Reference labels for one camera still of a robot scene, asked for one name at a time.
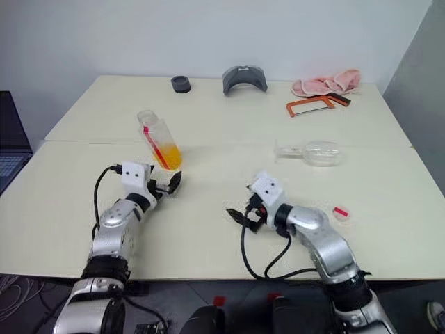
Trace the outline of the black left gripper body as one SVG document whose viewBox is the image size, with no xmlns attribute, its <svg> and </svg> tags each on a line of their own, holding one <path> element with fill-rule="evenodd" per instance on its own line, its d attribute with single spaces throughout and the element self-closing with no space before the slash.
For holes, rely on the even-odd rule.
<svg viewBox="0 0 445 334">
<path fill-rule="evenodd" d="M 153 179 L 148 182 L 148 191 L 156 200 L 160 200 L 163 195 L 170 195 L 172 193 L 169 185 L 159 184 Z"/>
</svg>

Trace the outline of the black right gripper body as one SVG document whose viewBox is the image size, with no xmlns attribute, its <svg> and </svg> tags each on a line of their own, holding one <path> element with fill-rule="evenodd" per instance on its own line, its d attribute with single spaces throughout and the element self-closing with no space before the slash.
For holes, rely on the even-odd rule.
<svg viewBox="0 0 445 334">
<path fill-rule="evenodd" d="M 267 211 L 262 199 L 254 194 L 250 197 L 245 208 L 244 226 L 253 233 L 257 233 L 266 224 Z"/>
</svg>

